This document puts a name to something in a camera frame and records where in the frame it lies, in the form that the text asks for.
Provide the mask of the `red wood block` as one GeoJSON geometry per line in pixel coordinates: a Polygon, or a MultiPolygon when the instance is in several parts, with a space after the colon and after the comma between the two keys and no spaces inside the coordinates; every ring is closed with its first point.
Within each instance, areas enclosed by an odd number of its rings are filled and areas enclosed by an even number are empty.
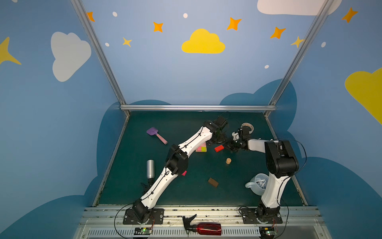
{"type": "Polygon", "coordinates": [[[215,152],[220,152],[220,151],[224,150],[224,146],[219,145],[219,146],[215,147],[214,150],[215,150],[215,152]]]}

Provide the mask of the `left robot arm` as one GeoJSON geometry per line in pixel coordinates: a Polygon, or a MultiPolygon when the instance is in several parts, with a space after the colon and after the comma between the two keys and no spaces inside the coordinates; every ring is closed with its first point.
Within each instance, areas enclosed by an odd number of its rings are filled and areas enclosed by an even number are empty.
{"type": "Polygon", "coordinates": [[[222,131],[226,124],[227,119],[224,117],[218,117],[214,121],[207,120],[188,140],[181,144],[173,144],[170,147],[165,166],[158,179],[131,207],[139,223],[147,222],[151,210],[155,207],[169,184],[177,176],[187,171],[189,158],[198,147],[205,142],[208,144],[219,144],[226,140],[226,134],[222,131]]]}

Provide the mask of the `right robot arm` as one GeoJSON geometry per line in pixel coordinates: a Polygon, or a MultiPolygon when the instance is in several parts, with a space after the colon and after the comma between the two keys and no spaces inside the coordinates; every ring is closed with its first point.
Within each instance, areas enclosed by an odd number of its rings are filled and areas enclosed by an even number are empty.
{"type": "Polygon", "coordinates": [[[285,139],[246,139],[230,140],[223,146],[232,152],[245,149],[265,154],[269,179],[256,209],[256,217],[261,223],[276,218],[280,212],[280,201],[286,184],[299,170],[298,159],[290,142],[285,139]]]}

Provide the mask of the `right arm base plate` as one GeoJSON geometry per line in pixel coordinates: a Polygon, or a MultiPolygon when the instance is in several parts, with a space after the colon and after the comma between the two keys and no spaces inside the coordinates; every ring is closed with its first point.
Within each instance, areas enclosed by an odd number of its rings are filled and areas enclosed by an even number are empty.
{"type": "Polygon", "coordinates": [[[280,214],[276,216],[265,216],[263,219],[257,217],[256,208],[243,207],[239,209],[244,224],[282,224],[283,219],[280,214]]]}

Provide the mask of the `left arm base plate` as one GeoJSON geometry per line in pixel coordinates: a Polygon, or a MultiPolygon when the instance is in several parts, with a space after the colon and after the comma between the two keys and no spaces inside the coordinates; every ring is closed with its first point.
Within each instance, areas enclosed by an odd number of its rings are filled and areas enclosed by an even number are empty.
{"type": "Polygon", "coordinates": [[[162,225],[164,220],[164,209],[150,209],[144,213],[143,218],[140,219],[133,209],[126,210],[122,223],[124,225],[148,225],[154,223],[155,225],[162,225]]]}

